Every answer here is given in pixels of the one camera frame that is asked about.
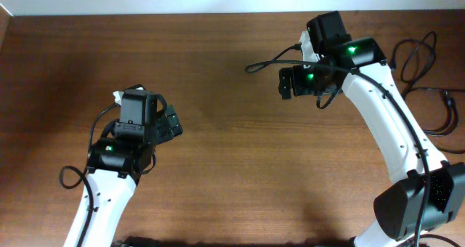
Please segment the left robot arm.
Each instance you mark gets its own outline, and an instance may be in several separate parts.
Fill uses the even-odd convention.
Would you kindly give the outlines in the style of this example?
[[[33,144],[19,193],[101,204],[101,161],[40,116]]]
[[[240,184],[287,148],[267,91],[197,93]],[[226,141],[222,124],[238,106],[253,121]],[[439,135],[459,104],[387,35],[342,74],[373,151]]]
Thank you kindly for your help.
[[[140,178],[156,164],[155,148],[183,133],[174,107],[161,94],[142,85],[113,93],[113,103],[103,111],[120,110],[98,140],[89,140],[83,170],[64,166],[83,185],[78,210],[65,240],[66,246],[110,246],[126,205]]]

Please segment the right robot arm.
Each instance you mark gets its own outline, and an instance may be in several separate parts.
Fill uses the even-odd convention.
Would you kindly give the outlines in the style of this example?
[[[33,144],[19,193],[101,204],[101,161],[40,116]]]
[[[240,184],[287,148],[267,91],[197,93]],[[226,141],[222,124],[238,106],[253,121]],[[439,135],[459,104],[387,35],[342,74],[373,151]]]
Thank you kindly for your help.
[[[338,12],[311,19],[299,40],[303,58],[280,70],[281,97],[344,94],[378,145],[391,186],[373,202],[375,219],[353,246],[418,246],[452,222],[464,202],[464,165],[450,163],[401,97],[372,38],[354,40]]]

